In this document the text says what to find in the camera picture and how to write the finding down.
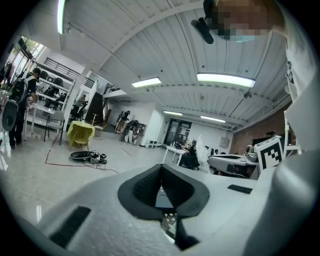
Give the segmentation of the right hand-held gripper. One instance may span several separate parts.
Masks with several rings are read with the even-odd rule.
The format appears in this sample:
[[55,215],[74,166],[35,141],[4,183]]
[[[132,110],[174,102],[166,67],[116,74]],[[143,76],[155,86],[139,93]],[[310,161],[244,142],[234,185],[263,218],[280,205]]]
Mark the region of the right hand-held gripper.
[[282,161],[283,149],[280,138],[280,136],[274,136],[255,145],[249,145],[244,155],[210,155],[208,163],[213,165],[213,163],[220,161],[233,165],[255,164],[256,167],[250,179],[258,179],[263,170],[275,167]]

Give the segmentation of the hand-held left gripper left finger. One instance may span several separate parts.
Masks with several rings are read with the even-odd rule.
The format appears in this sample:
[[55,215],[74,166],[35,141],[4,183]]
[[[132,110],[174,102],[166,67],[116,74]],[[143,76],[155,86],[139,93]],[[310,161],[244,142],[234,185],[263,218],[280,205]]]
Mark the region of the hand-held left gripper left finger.
[[161,187],[162,166],[153,167],[123,182],[117,192],[121,205],[135,218],[147,221],[160,221],[163,212],[156,208]]

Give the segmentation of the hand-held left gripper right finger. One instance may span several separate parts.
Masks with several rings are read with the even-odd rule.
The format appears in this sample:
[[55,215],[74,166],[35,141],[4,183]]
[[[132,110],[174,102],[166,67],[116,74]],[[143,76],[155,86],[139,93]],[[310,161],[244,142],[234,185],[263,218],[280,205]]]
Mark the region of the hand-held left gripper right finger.
[[202,182],[162,164],[161,186],[180,218],[197,216],[207,205],[210,191]]

